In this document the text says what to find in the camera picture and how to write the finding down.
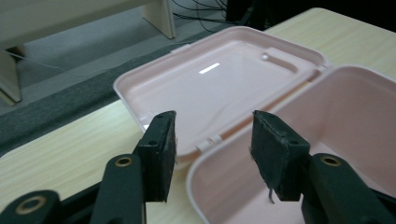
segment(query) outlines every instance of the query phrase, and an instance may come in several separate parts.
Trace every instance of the table surface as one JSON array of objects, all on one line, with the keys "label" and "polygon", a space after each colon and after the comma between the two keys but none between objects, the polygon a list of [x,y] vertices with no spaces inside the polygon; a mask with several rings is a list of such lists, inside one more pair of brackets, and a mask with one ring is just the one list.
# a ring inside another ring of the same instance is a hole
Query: table surface
[{"label": "table surface", "polygon": [[[396,79],[396,34],[322,8],[265,33],[323,53],[333,65],[357,64]],[[56,190],[67,198],[102,179],[108,160],[130,153],[142,136],[120,100],[0,158],[0,211],[22,194]],[[148,223],[202,223],[176,170],[168,203],[147,203]]]}]

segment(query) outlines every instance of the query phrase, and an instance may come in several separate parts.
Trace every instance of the container lid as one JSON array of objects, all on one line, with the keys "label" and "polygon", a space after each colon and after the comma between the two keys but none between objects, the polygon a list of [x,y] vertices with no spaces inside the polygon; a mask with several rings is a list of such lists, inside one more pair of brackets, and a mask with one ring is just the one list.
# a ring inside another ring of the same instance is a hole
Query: container lid
[{"label": "container lid", "polygon": [[142,131],[177,112],[177,160],[189,162],[328,67],[318,51],[232,27],[121,75],[114,89]]}]

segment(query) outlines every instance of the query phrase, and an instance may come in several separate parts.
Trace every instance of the wooden table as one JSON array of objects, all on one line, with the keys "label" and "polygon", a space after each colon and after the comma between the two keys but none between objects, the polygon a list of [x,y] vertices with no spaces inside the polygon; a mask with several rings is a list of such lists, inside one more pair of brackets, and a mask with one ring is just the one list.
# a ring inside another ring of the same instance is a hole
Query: wooden table
[{"label": "wooden table", "polygon": [[[334,65],[358,64],[396,78],[396,34],[321,8],[265,31],[322,52]],[[101,180],[112,157],[133,151],[142,136],[117,101],[16,148],[0,159],[0,210],[36,189],[62,199]],[[185,190],[188,168],[174,172],[168,203],[147,203],[148,223],[202,223]]]}]

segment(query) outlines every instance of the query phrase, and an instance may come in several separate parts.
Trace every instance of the pink plastic container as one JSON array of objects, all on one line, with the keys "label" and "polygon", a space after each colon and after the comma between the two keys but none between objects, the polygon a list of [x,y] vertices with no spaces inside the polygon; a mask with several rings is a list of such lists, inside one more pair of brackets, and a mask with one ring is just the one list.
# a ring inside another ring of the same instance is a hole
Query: pink plastic container
[{"label": "pink plastic container", "polygon": [[233,27],[123,74],[114,89],[145,131],[176,110],[177,168],[207,223],[304,223],[300,203],[268,201],[250,158],[252,111],[279,115],[311,143],[396,196],[396,84],[317,51]]}]

